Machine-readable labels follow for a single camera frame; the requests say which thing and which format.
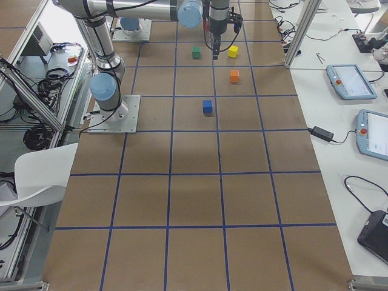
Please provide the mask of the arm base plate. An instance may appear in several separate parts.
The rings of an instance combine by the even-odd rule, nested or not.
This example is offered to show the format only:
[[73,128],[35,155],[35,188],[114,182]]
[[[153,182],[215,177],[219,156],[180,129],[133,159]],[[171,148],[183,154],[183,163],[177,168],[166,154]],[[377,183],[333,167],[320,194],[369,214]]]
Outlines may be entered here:
[[149,42],[152,21],[141,18],[119,18],[113,30],[113,42]]
[[122,95],[121,100],[121,106],[112,116],[111,112],[100,111],[95,101],[93,109],[99,113],[91,116],[87,132],[91,134],[136,133],[141,96]]

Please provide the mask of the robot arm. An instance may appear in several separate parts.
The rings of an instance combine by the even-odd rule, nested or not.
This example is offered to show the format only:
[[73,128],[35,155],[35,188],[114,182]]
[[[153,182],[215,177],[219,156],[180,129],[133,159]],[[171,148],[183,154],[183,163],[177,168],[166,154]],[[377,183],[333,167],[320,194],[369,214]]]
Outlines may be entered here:
[[100,123],[112,129],[137,126],[141,97],[123,95],[125,62],[115,52],[106,17],[135,19],[145,16],[152,1],[54,1],[79,22],[82,37],[96,55],[98,69],[90,81],[90,92],[99,107]]
[[210,33],[206,46],[214,60],[222,52],[221,37],[227,26],[234,24],[238,34],[241,25],[241,17],[234,14],[229,1],[113,1],[112,14],[120,18],[127,33],[141,30],[141,19],[174,21],[185,28],[202,24]]

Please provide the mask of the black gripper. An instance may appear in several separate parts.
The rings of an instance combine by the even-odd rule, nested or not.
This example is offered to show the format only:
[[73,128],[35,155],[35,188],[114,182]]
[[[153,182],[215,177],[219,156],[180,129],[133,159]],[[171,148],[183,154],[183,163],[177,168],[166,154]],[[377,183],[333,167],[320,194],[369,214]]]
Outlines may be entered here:
[[209,31],[213,34],[213,60],[217,60],[220,52],[221,35],[227,30],[227,19],[209,18]]

